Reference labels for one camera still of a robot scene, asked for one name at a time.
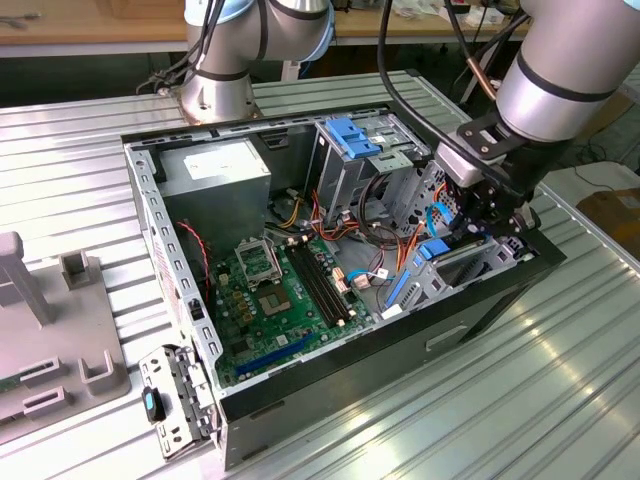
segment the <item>white label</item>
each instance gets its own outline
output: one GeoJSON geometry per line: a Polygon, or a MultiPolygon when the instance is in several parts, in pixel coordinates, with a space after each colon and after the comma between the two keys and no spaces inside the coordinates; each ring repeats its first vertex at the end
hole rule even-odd
{"type": "Polygon", "coordinates": [[[640,201],[631,195],[620,195],[618,200],[620,200],[627,208],[640,208],[640,201]]]}
{"type": "Polygon", "coordinates": [[[385,310],[384,312],[382,312],[382,319],[383,320],[388,320],[391,317],[395,317],[396,315],[398,315],[399,313],[402,313],[402,309],[400,308],[400,305],[398,305],[397,303],[394,305],[391,305],[387,310],[385,310]]]}
{"type": "Polygon", "coordinates": [[[194,180],[219,175],[235,177],[242,171],[256,168],[254,154],[244,141],[214,144],[207,152],[187,155],[184,164],[194,180]]]}

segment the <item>yellow wire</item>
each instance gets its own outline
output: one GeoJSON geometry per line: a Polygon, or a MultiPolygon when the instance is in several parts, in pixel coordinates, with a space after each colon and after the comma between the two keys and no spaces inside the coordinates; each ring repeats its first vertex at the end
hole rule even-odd
{"type": "Polygon", "coordinates": [[[287,220],[284,223],[281,223],[280,225],[278,225],[280,228],[289,228],[291,225],[293,225],[293,223],[296,221],[296,218],[298,218],[298,210],[300,209],[300,199],[296,200],[296,204],[293,207],[293,213],[291,214],[291,217],[289,217],[289,220],[287,220]]]}

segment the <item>copper pipe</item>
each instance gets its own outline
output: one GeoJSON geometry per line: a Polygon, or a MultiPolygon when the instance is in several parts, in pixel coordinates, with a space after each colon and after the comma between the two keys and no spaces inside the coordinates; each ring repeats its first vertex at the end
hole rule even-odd
{"type": "Polygon", "coordinates": [[[470,57],[467,59],[467,65],[469,65],[469,68],[478,79],[478,83],[482,87],[482,90],[484,90],[484,93],[487,94],[487,97],[489,97],[491,101],[495,102],[496,91],[491,85],[491,82],[485,75],[484,71],[482,70],[482,67],[478,63],[478,60],[476,60],[474,57],[470,57]]]}

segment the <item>slotted metal table surface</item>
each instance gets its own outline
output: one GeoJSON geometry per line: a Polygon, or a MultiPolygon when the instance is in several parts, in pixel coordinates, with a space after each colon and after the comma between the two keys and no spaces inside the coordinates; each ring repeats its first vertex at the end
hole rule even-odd
{"type": "Polygon", "coordinates": [[[629,74],[620,91],[636,103],[640,103],[640,64],[629,74]]]}
{"type": "MultiPolygon", "coordinates": [[[[444,130],[466,119],[423,80],[393,80],[444,130]]],[[[265,114],[388,99],[376,75],[255,93],[265,114]]],[[[119,135],[184,124],[173,99],[150,95],[0,110],[0,229],[20,232],[31,269],[78,248],[100,257],[133,384],[125,397],[0,446],[0,477],[225,477],[210,445],[165,464],[140,401],[137,361],[176,339],[119,135]]],[[[542,187],[534,206],[568,259],[486,335],[226,477],[638,478],[638,275],[554,196],[542,187]]]]}

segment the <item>motherboard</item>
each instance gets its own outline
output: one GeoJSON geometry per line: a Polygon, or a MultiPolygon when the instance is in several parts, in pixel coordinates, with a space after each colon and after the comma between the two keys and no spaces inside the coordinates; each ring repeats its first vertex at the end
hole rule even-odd
{"type": "Polygon", "coordinates": [[[214,265],[215,328],[224,350],[216,369],[223,388],[374,323],[356,293],[336,290],[336,261],[321,238],[264,249],[259,242],[214,265]],[[281,277],[256,283],[274,264],[281,277]]]}

